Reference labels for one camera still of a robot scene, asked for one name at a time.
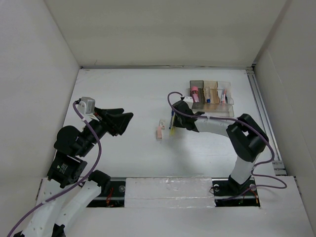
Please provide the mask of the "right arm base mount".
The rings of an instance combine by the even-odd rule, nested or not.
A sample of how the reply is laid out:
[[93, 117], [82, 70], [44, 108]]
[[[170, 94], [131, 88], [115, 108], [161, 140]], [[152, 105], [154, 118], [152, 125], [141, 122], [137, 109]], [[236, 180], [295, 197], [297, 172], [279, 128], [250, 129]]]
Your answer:
[[255, 189], [246, 192], [254, 185], [253, 178], [236, 187], [228, 178], [212, 178], [209, 192], [214, 196], [215, 207], [260, 207], [258, 192]]

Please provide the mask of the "red gel pen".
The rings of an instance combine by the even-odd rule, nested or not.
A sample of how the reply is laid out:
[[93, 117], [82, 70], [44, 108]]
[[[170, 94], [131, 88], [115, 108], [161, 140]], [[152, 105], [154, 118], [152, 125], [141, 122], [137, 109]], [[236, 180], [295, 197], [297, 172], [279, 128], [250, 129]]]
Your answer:
[[228, 98], [227, 98], [227, 90], [224, 89], [223, 91], [223, 100], [222, 100], [223, 103], [227, 103], [228, 102]]

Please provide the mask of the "clear glue bottle blue cap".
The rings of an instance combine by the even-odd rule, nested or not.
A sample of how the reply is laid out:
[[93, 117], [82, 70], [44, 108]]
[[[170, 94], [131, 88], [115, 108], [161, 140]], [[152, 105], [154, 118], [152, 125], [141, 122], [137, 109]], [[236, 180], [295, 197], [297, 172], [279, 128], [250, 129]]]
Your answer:
[[209, 86], [204, 87], [204, 97], [206, 103], [210, 104], [211, 103], [211, 89]]

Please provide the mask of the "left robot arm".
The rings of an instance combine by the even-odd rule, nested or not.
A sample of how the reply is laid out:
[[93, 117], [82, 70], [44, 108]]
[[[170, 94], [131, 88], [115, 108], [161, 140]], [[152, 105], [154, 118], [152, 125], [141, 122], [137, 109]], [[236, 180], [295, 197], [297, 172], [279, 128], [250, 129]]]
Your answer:
[[78, 102], [73, 108], [85, 127], [82, 131], [70, 125], [60, 129], [42, 196], [22, 220], [33, 217], [24, 230], [9, 236], [65, 237], [92, 200], [110, 191], [110, 176], [96, 169], [102, 154], [100, 140], [107, 133], [122, 135], [133, 113], [97, 107], [80, 111]]

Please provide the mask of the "blue gel pen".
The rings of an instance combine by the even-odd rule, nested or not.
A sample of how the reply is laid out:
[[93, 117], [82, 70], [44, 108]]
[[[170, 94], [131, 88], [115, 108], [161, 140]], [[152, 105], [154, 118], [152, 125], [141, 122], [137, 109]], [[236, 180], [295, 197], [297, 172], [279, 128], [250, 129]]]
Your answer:
[[170, 118], [170, 123], [168, 129], [171, 129], [173, 126], [173, 119], [174, 119], [174, 111], [171, 110], [171, 118]]

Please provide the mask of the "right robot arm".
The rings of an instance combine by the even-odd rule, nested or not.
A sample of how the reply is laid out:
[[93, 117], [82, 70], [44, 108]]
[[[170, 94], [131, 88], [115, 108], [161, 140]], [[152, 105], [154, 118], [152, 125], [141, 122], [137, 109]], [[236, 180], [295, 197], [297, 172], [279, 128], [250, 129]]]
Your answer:
[[237, 120], [210, 119], [204, 112], [194, 113], [185, 100], [174, 103], [174, 125], [188, 131], [207, 132], [229, 138], [237, 159], [228, 177], [229, 196], [241, 194], [251, 177], [251, 170], [260, 153], [266, 147], [268, 137], [248, 114], [242, 114]]

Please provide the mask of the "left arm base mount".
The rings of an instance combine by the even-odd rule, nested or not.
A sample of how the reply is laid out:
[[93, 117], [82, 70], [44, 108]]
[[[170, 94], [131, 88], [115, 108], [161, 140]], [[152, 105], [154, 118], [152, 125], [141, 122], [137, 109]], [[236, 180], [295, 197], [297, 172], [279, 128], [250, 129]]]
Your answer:
[[117, 208], [124, 207], [126, 191], [126, 178], [111, 178], [109, 189], [105, 193], [101, 193], [95, 197], [87, 207], [97, 208]]

